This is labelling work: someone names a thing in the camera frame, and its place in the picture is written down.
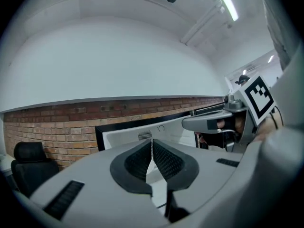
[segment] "black rubber pad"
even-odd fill
[[[178,174],[185,166],[185,162],[181,157],[162,146],[156,144],[153,153],[155,164],[166,181]]]
[[[110,164],[114,181],[124,190],[152,196],[152,187],[146,183],[151,162],[151,140],[146,140],[119,155]]]
[[[218,159],[218,163],[224,164],[224,165],[229,165],[233,167],[238,167],[239,162],[238,161],[231,161],[231,160],[226,160],[226,159]]]
[[[50,216],[60,220],[84,185],[85,184],[82,182],[70,181],[50,202],[44,211]]]

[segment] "ceiling light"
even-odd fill
[[[268,63],[270,63],[272,61],[272,59],[274,58],[274,55],[272,55],[268,61]]]
[[[231,0],[223,0],[223,1],[226,4],[227,9],[229,10],[229,13],[231,14],[233,21],[236,21],[238,19],[238,13],[233,5],[233,2]]]

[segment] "cable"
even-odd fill
[[[281,117],[282,126],[284,126],[284,123],[283,123],[283,118],[282,118],[281,112],[280,112],[279,108],[277,108],[277,106],[275,106],[275,108],[276,108],[276,109],[277,109],[277,111],[280,113],[280,117]]]
[[[278,129],[274,116],[272,115],[272,113],[270,113],[270,115],[271,115],[272,120],[274,120],[274,123],[275,123],[275,129]]]

